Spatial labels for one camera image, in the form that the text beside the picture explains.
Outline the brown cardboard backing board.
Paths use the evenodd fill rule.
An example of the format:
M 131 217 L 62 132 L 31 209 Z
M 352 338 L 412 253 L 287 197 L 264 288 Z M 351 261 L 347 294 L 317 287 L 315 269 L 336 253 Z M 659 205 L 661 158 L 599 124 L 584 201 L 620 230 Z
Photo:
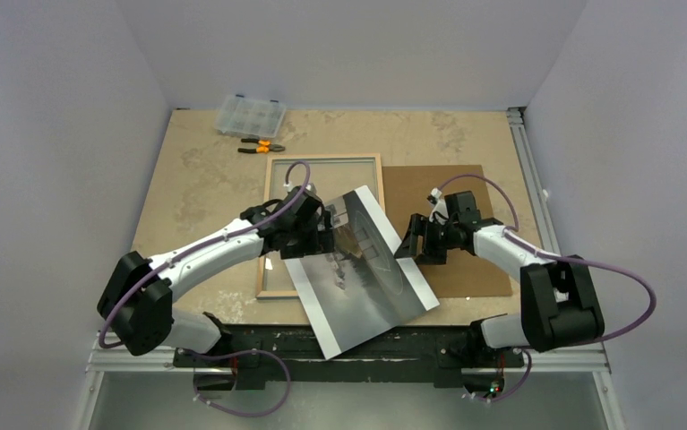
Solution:
M 483 175 L 480 165 L 391 166 L 382 169 L 386 215 L 397 233 L 407 232 L 410 216 L 428 215 L 431 206 L 427 195 L 436 186 L 461 174 Z M 473 193 L 481 215 L 493 217 L 494 210 L 487 184 L 479 179 L 462 178 L 451 182 L 443 191 L 454 194 Z M 509 297 L 512 288 L 509 276 L 491 262 L 465 251 L 450 250 L 444 265 L 421 265 L 431 289 L 439 298 Z

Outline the blue wooden picture frame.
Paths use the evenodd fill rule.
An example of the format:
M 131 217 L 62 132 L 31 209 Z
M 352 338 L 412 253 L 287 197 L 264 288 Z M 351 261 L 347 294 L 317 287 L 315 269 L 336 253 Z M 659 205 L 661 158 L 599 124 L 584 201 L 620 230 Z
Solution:
M 366 185 L 381 207 L 385 206 L 382 162 L 378 153 L 328 155 L 277 155 L 267 160 L 264 198 L 280 199 L 286 195 L 285 176 L 298 160 L 311 167 L 311 182 L 317 194 L 327 202 L 352 189 Z M 259 259 L 255 297 L 260 301 L 296 300 L 298 294 L 285 262 L 276 253 Z

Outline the grey landscape photo print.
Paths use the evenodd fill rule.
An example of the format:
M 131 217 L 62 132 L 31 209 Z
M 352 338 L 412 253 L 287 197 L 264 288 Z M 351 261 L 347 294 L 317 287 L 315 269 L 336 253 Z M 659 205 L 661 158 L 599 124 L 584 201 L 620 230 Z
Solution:
M 400 239 L 371 189 L 328 201 L 334 246 L 285 265 L 325 359 L 411 322 L 439 305 L 427 280 L 394 253 Z

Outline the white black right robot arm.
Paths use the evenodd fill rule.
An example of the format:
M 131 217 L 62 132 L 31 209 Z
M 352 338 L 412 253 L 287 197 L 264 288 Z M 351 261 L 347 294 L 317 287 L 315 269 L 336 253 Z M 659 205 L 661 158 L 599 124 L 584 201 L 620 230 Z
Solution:
M 396 258 L 444 265 L 450 250 L 462 250 L 503 270 L 520 285 L 520 311 L 471 323 L 466 351 L 486 365 L 502 349 L 529 347 L 539 352 L 600 338 L 604 317 L 587 266 L 577 257 L 564 262 L 545 257 L 512 234 L 501 221 L 485 218 L 470 192 L 428 198 L 430 215 L 412 214 Z

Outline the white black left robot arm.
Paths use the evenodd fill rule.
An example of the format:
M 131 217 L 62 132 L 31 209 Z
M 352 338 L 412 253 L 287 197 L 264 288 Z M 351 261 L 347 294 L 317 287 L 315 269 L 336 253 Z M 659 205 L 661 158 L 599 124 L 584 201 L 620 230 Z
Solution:
M 174 304 L 192 288 L 242 262 L 276 252 L 283 260 L 328 254 L 332 216 L 322 200 L 300 186 L 285 198 L 253 206 L 224 228 L 164 254 L 122 256 L 99 299 L 103 334 L 134 356 L 159 346 L 189 349 L 207 366 L 230 354 L 228 333 L 212 314 L 192 314 Z

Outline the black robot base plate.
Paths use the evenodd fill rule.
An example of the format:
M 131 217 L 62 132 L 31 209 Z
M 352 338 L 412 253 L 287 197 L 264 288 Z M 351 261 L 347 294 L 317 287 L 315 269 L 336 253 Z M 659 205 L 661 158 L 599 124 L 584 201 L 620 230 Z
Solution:
M 430 383 L 473 388 L 491 396 L 504 372 L 525 365 L 510 349 L 492 350 L 471 326 L 403 326 L 327 359 L 309 326 L 227 326 L 228 337 L 206 358 L 178 348 L 174 365 L 198 372 L 223 368 L 238 390 L 267 382 Z

